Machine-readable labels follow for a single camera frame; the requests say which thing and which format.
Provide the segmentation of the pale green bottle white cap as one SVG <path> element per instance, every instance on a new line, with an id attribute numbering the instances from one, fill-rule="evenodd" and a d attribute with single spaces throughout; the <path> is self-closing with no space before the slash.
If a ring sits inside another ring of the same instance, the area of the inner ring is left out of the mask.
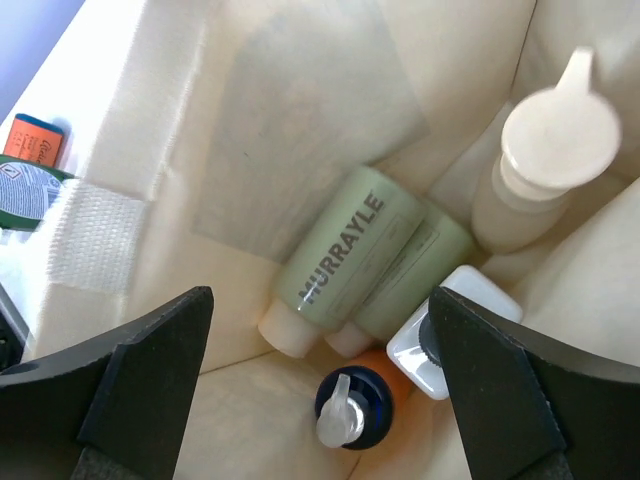
<path id="1" fill-rule="evenodd" d="M 305 357 L 352 318 L 422 218 L 422 202 L 395 181 L 354 170 L 278 274 L 259 333 Z"/>

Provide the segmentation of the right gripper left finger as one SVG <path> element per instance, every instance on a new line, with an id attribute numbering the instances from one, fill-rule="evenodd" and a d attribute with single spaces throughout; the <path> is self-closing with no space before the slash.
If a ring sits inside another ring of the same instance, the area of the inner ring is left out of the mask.
<path id="1" fill-rule="evenodd" d="M 194 287 L 142 317 L 1 374 L 4 479 L 170 479 L 214 296 Z"/>

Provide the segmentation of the white bottle black cap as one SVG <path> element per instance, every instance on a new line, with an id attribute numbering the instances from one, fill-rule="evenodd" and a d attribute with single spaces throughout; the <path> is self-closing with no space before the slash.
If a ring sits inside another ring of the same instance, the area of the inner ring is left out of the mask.
<path id="1" fill-rule="evenodd" d="M 523 319 L 521 306 L 470 265 L 457 267 L 440 286 L 512 322 Z M 419 390 L 433 400 L 446 400 L 449 388 L 443 364 L 458 331 L 449 311 L 434 316 L 430 301 L 425 300 L 387 343 L 386 353 Z"/>

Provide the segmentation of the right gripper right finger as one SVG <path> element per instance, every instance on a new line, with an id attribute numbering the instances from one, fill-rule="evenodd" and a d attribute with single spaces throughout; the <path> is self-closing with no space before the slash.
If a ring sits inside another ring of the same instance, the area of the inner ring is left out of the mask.
<path id="1" fill-rule="evenodd" d="M 564 344 L 438 287 L 459 329 L 444 360 L 474 479 L 636 479 L 639 369 Z"/>

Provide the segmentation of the cream canvas tote bag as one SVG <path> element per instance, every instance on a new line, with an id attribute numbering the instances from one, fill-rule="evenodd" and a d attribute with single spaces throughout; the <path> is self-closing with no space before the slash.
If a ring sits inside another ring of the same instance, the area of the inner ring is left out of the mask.
<path id="1" fill-rule="evenodd" d="M 492 253 L 471 226 L 478 181 L 513 108 L 578 47 L 619 151 L 543 236 Z M 87 1 L 15 111 L 69 131 L 73 175 L 7 253 L 20 364 L 213 292 L 170 479 L 474 479 L 450 395 L 413 382 L 380 444 L 319 441 L 322 380 L 391 339 L 347 359 L 327 336 L 293 358 L 259 333 L 278 274 L 359 167 L 463 226 L 461 265 L 521 306 L 517 324 L 639 369 L 635 1 Z"/>

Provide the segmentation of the orange pump bottle blue top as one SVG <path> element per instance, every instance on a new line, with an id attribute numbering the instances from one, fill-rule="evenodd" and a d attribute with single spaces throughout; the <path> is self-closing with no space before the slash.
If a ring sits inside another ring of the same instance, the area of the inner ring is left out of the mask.
<path id="1" fill-rule="evenodd" d="M 383 349 L 329 373 L 315 396 L 316 435 L 328 448 L 367 450 L 388 435 L 412 382 Z"/>

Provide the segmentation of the small orange bottle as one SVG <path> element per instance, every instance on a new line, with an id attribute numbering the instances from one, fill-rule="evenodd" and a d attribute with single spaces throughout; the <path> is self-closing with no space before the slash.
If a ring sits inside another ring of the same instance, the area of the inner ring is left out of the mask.
<path id="1" fill-rule="evenodd" d="M 3 154 L 55 167 L 64 137 L 64 131 L 60 127 L 19 113 L 12 122 Z"/>

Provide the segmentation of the olive green clear bottle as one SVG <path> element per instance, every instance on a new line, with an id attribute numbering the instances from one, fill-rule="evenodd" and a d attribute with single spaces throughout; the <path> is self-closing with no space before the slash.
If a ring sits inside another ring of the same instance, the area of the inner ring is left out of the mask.
<path id="1" fill-rule="evenodd" d="M 424 216 L 357 312 L 328 345 L 354 358 L 371 345 L 388 342 L 431 290 L 474 251 L 472 235 L 437 205 L 424 205 Z"/>

